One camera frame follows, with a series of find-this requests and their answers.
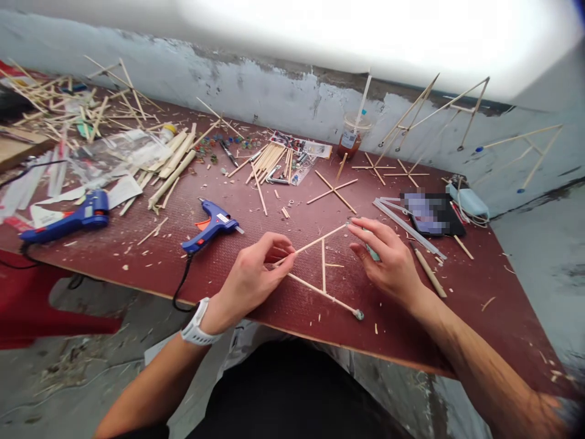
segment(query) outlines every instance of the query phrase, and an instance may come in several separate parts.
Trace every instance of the gray wall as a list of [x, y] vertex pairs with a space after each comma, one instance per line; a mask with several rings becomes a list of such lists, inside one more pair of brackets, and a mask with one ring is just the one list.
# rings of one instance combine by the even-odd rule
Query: gray wall
[[[151, 97], [203, 109], [195, 99], [200, 96], [227, 116], [246, 122], [252, 122], [257, 116], [258, 124], [330, 142], [339, 140], [344, 111], [359, 106], [365, 82], [361, 77], [278, 60], [253, 59], [210, 49], [205, 44], [206, 41], [193, 44], [0, 10], [0, 59], [7, 61], [11, 57], [29, 68], [82, 77], [95, 70], [84, 54], [104, 65], [122, 57], [134, 85]], [[574, 70], [577, 66], [569, 63], [567, 69]], [[461, 91], [481, 79], [461, 84]], [[572, 85], [564, 82], [555, 87]], [[580, 93], [578, 87], [573, 89]], [[364, 149], [379, 151], [378, 143], [417, 94], [406, 88], [372, 82], [366, 110], [377, 123], [364, 142]], [[536, 163], [536, 155], [475, 188], [491, 213], [497, 215], [585, 175], [581, 166], [585, 161], [585, 149], [581, 147], [585, 134], [581, 123], [585, 116], [583, 102], [585, 99], [577, 99], [575, 105], [559, 113], [516, 107], [503, 115], [478, 114], [466, 141], [469, 146], [463, 152], [457, 152], [456, 147], [469, 116], [458, 116], [443, 136], [433, 142], [434, 135], [453, 115], [453, 110], [441, 112], [413, 130], [399, 154], [393, 150], [391, 154], [416, 161], [428, 148], [424, 163], [464, 173], [473, 182], [516, 158], [526, 144], [517, 141], [482, 154], [474, 154], [474, 146], [565, 123], [551, 154], [524, 194], [518, 195], [516, 189]], [[420, 116], [430, 114], [436, 106], [433, 102], [426, 103]], [[542, 145], [548, 141], [546, 136], [534, 140]]]

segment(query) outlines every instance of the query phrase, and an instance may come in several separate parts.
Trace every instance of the table surface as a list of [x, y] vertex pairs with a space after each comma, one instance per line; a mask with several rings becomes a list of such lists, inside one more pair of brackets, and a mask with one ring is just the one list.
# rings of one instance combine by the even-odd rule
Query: table surface
[[[190, 127], [192, 122], [197, 122], [197, 131], [204, 131], [211, 120], [215, 120], [176, 105], [161, 103], [161, 106], [167, 108], [167, 116], [176, 115], [171, 120], [183, 119], [184, 126]], [[149, 105], [145, 105], [145, 111], [157, 113]], [[248, 131], [242, 132], [243, 135], [268, 137], [264, 128], [251, 124], [239, 124], [238, 128], [243, 126], [249, 127]], [[219, 129], [212, 131], [210, 136], [214, 134], [232, 136]], [[206, 219], [197, 197], [207, 198], [228, 211], [246, 233], [220, 236], [194, 258], [180, 293], [182, 301], [193, 304], [219, 291], [238, 251], [256, 242], [263, 233], [285, 234], [299, 248], [336, 229], [352, 216], [334, 194], [306, 205], [311, 198], [328, 190], [313, 170], [298, 187], [263, 184], [261, 189], [268, 209], [268, 216], [265, 216], [258, 191], [252, 184], [244, 184], [250, 173], [249, 166], [228, 179], [221, 174], [220, 168], [231, 171], [233, 165], [218, 146], [215, 153], [219, 163], [209, 170], [207, 164], [193, 162], [190, 168], [196, 174], [189, 170], [184, 172], [167, 209], [161, 210], [160, 216], [147, 210], [147, 199], [160, 184], [148, 185], [144, 195], [123, 217], [118, 215], [120, 208], [110, 213], [110, 225], [106, 229], [78, 232], [60, 241], [36, 246], [30, 253], [51, 265], [169, 298], [185, 268], [185, 253], [180, 244], [197, 235], [195, 222]], [[248, 155], [250, 152], [242, 150], [239, 154]], [[333, 183], [339, 163], [339, 157], [332, 154], [329, 160], [317, 160], [314, 169]], [[359, 215], [377, 218], [388, 224], [406, 243], [404, 230], [396, 227], [372, 202], [379, 196], [399, 197], [401, 190], [410, 189], [412, 185], [405, 177], [386, 177], [386, 186], [382, 186], [372, 171], [352, 169], [352, 166], [367, 165], [363, 152], [346, 163], [339, 184], [359, 180], [340, 189], [340, 193]], [[401, 172], [395, 159], [384, 158], [380, 165], [396, 166], [396, 172]], [[444, 183], [440, 178], [449, 176], [448, 172], [426, 166], [417, 169], [420, 173], [430, 174], [416, 178], [421, 187], [427, 192], [444, 192]], [[274, 189], [278, 190], [280, 199], [276, 198]], [[46, 189], [39, 188], [34, 201], [45, 199], [44, 195]], [[294, 200], [293, 207], [288, 207], [289, 200]], [[284, 206], [287, 206], [290, 219], [284, 219], [280, 211]], [[44, 207], [71, 210], [71, 203]], [[30, 218], [28, 212], [23, 214]], [[169, 219], [162, 226], [159, 236], [150, 237], [138, 246], [138, 242], [166, 217]], [[290, 278], [286, 278], [250, 317], [301, 337], [353, 349], [429, 373], [454, 377], [448, 361], [423, 328], [372, 285], [361, 262], [349, 249], [352, 241], [355, 240], [348, 230], [341, 230], [326, 239], [326, 262], [344, 266], [327, 268], [327, 292], [362, 310], [365, 314], [363, 321], [358, 321], [350, 312]], [[562, 371], [562, 365], [518, 278], [505, 268], [511, 265], [494, 233], [491, 229], [470, 226], [462, 241], [475, 260], [470, 260], [453, 238], [432, 239], [448, 257], [443, 267], [439, 267], [433, 256], [419, 246], [448, 294], [445, 303], [477, 331], [531, 388], [554, 396], [572, 395], [573, 387], [569, 381], [563, 378], [551, 381], [551, 370]], [[18, 252], [20, 243], [16, 230], [6, 224], [0, 226], [1, 249]], [[432, 289], [418, 261], [416, 265], [421, 279]], [[313, 246], [300, 254], [292, 272], [320, 287], [320, 246]], [[483, 305], [493, 297], [495, 299], [482, 311]]]

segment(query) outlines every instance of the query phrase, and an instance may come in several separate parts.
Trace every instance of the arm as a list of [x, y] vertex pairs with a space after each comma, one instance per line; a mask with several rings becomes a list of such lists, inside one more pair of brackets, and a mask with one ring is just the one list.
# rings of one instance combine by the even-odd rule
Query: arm
[[[381, 259], [379, 263], [374, 262], [363, 245], [350, 245], [363, 262], [368, 278], [424, 326], [449, 359], [492, 434], [505, 438], [566, 436], [562, 421], [544, 399], [423, 285], [410, 250], [396, 233], [371, 219], [355, 218], [352, 221], [355, 226], [350, 225], [350, 231]], [[363, 231], [362, 227], [372, 233]]]
[[[284, 255], [285, 262], [268, 271]], [[209, 301], [200, 328], [221, 334], [264, 302], [293, 268], [292, 243], [284, 235], [266, 233], [242, 249], [219, 293]], [[112, 438], [147, 426], [166, 423], [183, 400], [209, 346], [196, 346], [177, 334], [123, 391], [95, 433]]]

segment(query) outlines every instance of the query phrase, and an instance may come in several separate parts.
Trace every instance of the left hand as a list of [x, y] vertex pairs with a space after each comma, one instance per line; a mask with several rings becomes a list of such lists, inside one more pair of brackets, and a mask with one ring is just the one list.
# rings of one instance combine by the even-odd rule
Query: left hand
[[[264, 265], [283, 257], [285, 261], [277, 268], [268, 270]], [[224, 286], [209, 300], [201, 330], [221, 334], [261, 305], [292, 270], [295, 257], [291, 240], [272, 232], [240, 250]]]

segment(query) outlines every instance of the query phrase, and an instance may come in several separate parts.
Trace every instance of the blue glue gun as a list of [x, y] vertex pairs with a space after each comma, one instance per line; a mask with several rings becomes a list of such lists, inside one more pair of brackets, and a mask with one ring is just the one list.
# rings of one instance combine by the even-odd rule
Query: blue glue gun
[[77, 230], [101, 229], [108, 225], [108, 213], [108, 195], [104, 190], [98, 189], [89, 192], [75, 212], [66, 212], [65, 218], [48, 226], [27, 230], [20, 235], [20, 239], [29, 244], [45, 244]]
[[181, 244], [181, 247], [183, 247], [183, 250], [187, 254], [191, 255], [201, 250], [219, 232], [231, 233], [237, 230], [241, 234], [244, 233], [238, 222], [235, 219], [231, 219], [230, 214], [218, 205], [203, 198], [199, 198], [199, 201], [201, 202], [201, 207], [203, 207], [203, 210], [209, 216], [209, 219], [201, 223], [195, 223], [199, 230], [201, 230], [201, 233], [191, 241]]

